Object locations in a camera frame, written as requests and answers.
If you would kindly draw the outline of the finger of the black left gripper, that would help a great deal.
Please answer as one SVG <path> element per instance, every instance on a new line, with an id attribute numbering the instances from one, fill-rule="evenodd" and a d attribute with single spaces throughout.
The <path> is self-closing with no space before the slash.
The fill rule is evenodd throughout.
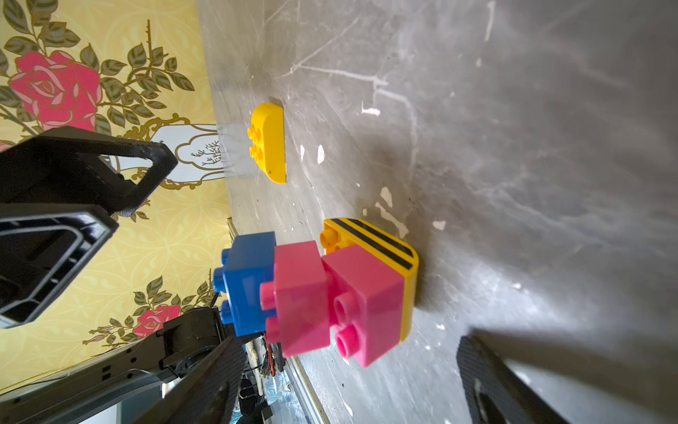
<path id="1" fill-rule="evenodd" d="M 125 178 L 104 157 L 151 162 L 143 178 Z M 1 202 L 98 205 L 129 217 L 178 165 L 162 143 L 115 138 L 66 126 L 1 153 Z"/>
<path id="2" fill-rule="evenodd" d="M 32 323 L 113 236 L 97 205 L 1 205 L 1 327 Z"/>

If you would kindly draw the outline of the pink lego brick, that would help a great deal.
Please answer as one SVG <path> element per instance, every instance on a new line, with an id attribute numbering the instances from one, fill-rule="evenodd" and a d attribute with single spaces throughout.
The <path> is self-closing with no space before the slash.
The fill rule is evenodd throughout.
<path id="1" fill-rule="evenodd" d="M 404 277 L 357 245 L 323 256 L 322 263 L 337 349 L 370 367 L 400 343 Z"/>
<path id="2" fill-rule="evenodd" d="M 275 248 L 274 276 L 260 288 L 266 340 L 279 344 L 284 358 L 330 345 L 328 275 L 315 242 Z"/>

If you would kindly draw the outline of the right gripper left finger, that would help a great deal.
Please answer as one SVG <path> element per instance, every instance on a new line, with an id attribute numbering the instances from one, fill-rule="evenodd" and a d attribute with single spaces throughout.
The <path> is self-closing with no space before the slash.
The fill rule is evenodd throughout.
<path id="1" fill-rule="evenodd" d="M 138 423 L 229 423 L 238 400 L 246 354 L 228 337 Z"/>

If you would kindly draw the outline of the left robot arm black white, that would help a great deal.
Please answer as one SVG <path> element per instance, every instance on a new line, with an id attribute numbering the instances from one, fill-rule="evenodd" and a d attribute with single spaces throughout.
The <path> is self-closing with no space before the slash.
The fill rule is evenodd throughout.
<path id="1" fill-rule="evenodd" d="M 35 321 L 177 166 L 161 143 L 73 127 L 1 155 L 1 326 Z M 75 423 L 163 383 L 176 387 L 143 423 L 227 423 L 245 352 L 213 307 L 198 307 L 139 341 L 10 390 L 4 423 Z"/>

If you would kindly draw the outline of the blue lego brick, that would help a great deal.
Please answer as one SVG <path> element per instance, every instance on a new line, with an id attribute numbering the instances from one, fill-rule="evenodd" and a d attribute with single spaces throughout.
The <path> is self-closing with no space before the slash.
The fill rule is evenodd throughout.
<path id="1" fill-rule="evenodd" d="M 227 296 L 220 309 L 222 323 L 234 326 L 239 337 L 265 331 L 275 310 L 261 308 L 260 289 L 274 277 L 275 233 L 239 235 L 222 250 L 222 266 L 214 271 L 213 286 Z"/>

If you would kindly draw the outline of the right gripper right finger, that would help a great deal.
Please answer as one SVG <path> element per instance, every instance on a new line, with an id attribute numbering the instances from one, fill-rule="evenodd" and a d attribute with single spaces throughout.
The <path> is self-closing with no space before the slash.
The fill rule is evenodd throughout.
<path id="1" fill-rule="evenodd" d="M 567 423 L 477 337 L 461 337 L 457 367 L 472 423 Z"/>

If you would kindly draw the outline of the yellow curved lego brick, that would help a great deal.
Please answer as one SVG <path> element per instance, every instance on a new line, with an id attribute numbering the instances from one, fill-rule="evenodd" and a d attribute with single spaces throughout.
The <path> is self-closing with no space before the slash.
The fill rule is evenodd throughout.
<path id="1" fill-rule="evenodd" d="M 252 141 L 250 156 L 258 167 L 272 182 L 285 184 L 284 109 L 271 102 L 258 106 L 252 113 L 247 134 Z"/>

